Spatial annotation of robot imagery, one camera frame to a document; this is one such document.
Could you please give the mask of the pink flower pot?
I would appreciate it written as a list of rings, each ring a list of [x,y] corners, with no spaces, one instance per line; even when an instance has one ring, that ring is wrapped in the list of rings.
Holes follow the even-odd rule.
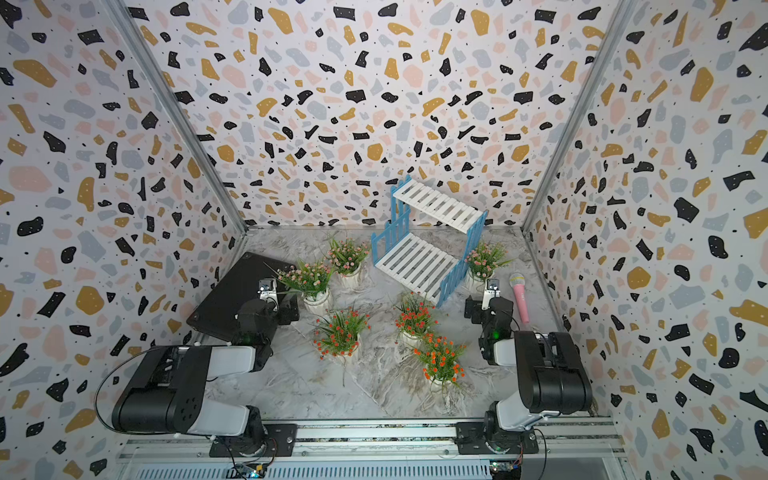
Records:
[[[466,286],[471,293],[482,292],[485,283],[493,277],[496,269],[508,264],[507,250],[500,242],[478,243],[466,257],[468,266]]]
[[[353,239],[329,240],[330,263],[345,288],[356,290],[360,287],[363,265],[369,253],[370,249],[366,244]]]
[[[320,316],[332,308],[333,298],[329,287],[332,274],[331,266],[322,260],[299,261],[296,266],[276,271],[278,280],[302,297],[306,309]]]

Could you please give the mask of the red flower pot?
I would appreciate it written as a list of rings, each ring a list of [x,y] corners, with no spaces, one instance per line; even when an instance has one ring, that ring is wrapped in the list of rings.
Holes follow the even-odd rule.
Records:
[[[353,307],[328,311],[317,318],[313,344],[320,358],[353,356],[360,347],[361,335],[370,329],[369,318]]]
[[[401,298],[395,325],[406,345],[419,347],[425,336],[434,333],[434,309],[435,306],[418,293],[411,292]]]

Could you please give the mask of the orange flower pot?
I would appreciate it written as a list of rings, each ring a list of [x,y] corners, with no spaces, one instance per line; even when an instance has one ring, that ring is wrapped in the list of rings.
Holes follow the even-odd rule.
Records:
[[[450,385],[456,385],[466,376],[460,363],[460,358],[466,351],[465,344],[433,333],[423,335],[420,340],[413,353],[422,363],[423,375],[432,391],[441,391]]]

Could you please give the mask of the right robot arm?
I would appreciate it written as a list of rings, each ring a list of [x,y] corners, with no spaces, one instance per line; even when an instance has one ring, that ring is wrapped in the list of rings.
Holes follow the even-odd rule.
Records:
[[[503,297],[485,303],[465,300],[464,316],[482,327],[482,357],[491,366],[513,368],[517,391],[493,402],[481,422],[456,425],[461,455],[536,454],[537,423],[586,412],[592,405],[591,383],[572,337],[564,332],[515,331],[513,310],[514,303]]]

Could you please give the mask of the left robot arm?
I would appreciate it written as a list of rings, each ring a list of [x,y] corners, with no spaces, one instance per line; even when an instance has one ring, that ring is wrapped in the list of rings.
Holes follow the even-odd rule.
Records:
[[[295,296],[262,293],[235,314],[229,344],[155,346],[142,352],[110,417],[101,424],[128,435],[209,437],[212,457],[291,456],[296,425],[267,425],[257,407],[213,400],[205,391],[214,380],[261,371],[274,353],[278,327],[298,318]]]

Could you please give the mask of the black case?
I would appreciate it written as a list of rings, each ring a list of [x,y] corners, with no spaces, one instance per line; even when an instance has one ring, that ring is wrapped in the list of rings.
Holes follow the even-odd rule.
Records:
[[[294,264],[252,252],[244,253],[189,315],[186,323],[202,334],[223,341],[233,340],[239,327],[235,316],[247,301],[259,298],[258,282],[276,278],[277,270],[291,267]]]

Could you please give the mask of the pink toy microphone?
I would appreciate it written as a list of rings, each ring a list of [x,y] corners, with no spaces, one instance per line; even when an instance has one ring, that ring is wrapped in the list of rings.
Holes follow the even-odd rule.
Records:
[[[518,307],[520,320],[523,325],[530,324],[529,311],[526,300],[526,280],[523,274],[513,273],[509,280],[510,286],[515,296],[515,302]]]

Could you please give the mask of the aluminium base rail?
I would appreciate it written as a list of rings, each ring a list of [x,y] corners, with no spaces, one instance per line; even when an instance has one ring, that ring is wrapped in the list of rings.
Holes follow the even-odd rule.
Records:
[[[535,426],[505,453],[477,419],[278,420],[252,458],[213,441],[132,437],[117,479],[631,479],[613,422],[567,416]]]

